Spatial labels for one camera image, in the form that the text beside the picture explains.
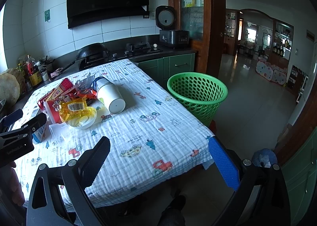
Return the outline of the person's left hand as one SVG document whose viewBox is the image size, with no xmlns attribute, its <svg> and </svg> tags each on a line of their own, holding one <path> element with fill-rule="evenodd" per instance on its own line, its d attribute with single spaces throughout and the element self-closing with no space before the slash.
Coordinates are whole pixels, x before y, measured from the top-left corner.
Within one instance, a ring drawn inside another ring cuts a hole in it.
<svg viewBox="0 0 317 226">
<path fill-rule="evenodd" d="M 4 179 L 10 190 L 12 202 L 21 207 L 25 203 L 25 197 L 14 168 L 16 168 L 15 162 L 10 162 L 2 167 L 1 178 Z"/>
</svg>

